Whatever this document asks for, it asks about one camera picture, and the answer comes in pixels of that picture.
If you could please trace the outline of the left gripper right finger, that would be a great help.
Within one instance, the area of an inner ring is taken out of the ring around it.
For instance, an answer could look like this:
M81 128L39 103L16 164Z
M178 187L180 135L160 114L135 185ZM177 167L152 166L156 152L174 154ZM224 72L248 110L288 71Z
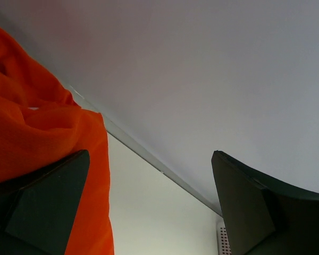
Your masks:
M222 151L212 169L232 254L319 254L319 193Z

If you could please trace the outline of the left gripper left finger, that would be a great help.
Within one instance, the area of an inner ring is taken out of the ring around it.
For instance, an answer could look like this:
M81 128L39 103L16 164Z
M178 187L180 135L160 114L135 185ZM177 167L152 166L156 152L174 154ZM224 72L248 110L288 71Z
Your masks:
M64 254L88 175L77 151L0 183L0 254Z

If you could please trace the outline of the orange t shirt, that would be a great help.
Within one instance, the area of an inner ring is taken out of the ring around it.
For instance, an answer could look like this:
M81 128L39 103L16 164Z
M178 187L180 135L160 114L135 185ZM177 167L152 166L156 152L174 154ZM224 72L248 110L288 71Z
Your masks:
M0 28L0 183L79 150L90 166L66 254L113 254L108 138L56 77Z

